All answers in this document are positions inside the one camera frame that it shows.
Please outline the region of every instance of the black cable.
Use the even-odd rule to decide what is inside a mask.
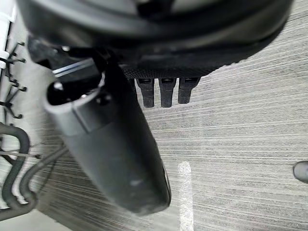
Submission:
[[[1,155],[7,162],[9,162],[11,165],[14,164],[15,160],[10,158],[8,155]]]
[[[39,194],[43,191],[43,189],[45,188],[45,186],[46,186],[48,180],[50,179],[50,177],[51,177],[51,175],[52,175],[52,172],[53,172],[53,170],[54,170],[54,167],[55,167],[56,163],[57,163],[57,160],[55,160],[55,161],[52,163],[52,166],[51,166],[51,168],[50,168],[50,170],[49,170],[48,175],[46,176],[46,178],[45,178],[43,184],[41,185],[41,187],[40,187],[40,188],[37,190],[37,192],[36,192],[38,195],[39,195]]]

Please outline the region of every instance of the black hose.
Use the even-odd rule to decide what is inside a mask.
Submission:
[[[16,128],[13,126],[7,126],[0,123],[0,133],[5,135],[11,135],[19,140],[20,148],[19,153],[27,154],[29,153],[30,140],[27,133],[21,128]],[[18,157],[6,177],[6,180],[2,187],[2,198],[8,207],[13,209],[19,209],[21,204],[18,202],[17,198],[12,193],[13,184],[24,165],[25,157]]]
[[[58,159],[65,153],[66,149],[61,147],[60,150],[58,150],[57,152],[54,152],[53,154],[47,156],[45,159],[42,159],[41,161],[37,162],[24,174],[19,184],[19,191],[28,203],[22,205],[19,209],[8,208],[0,210],[0,221],[26,214],[35,208],[38,199],[36,197],[36,194],[30,190],[29,183],[31,179],[38,171],[40,171],[42,168],[50,164],[52,161]]]

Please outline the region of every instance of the black plastic tab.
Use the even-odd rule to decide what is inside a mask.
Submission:
[[[179,98],[178,98],[178,102],[180,104],[189,103],[191,99],[192,89],[198,85],[200,79],[201,77],[180,78]]]
[[[159,79],[160,101],[162,107],[172,106],[172,95],[176,82],[177,82],[176,78]]]
[[[141,89],[144,107],[154,107],[154,79],[139,78],[136,81]]]

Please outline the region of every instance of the black mesh fabric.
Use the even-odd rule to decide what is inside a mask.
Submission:
[[[124,69],[127,78],[192,78],[210,74],[212,68]]]

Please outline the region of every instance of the floor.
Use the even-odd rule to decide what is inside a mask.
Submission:
[[[20,18],[13,33],[13,40],[26,38]],[[308,159],[307,47],[308,0],[296,0],[270,46],[202,78],[190,104],[174,97],[172,108],[160,108],[156,83],[155,108],[142,109],[170,179],[166,211],[139,218],[115,207],[69,154],[57,162],[38,209],[74,231],[308,230],[308,185],[292,175],[293,164]],[[26,50],[20,55],[28,59]],[[15,101],[25,115],[15,124],[29,133],[33,153],[50,154],[61,141],[40,98],[53,76],[29,59],[14,72],[28,87]],[[5,144],[16,147],[9,138]]]
[[[2,221],[0,229],[12,231],[71,231],[36,209],[24,216]]]

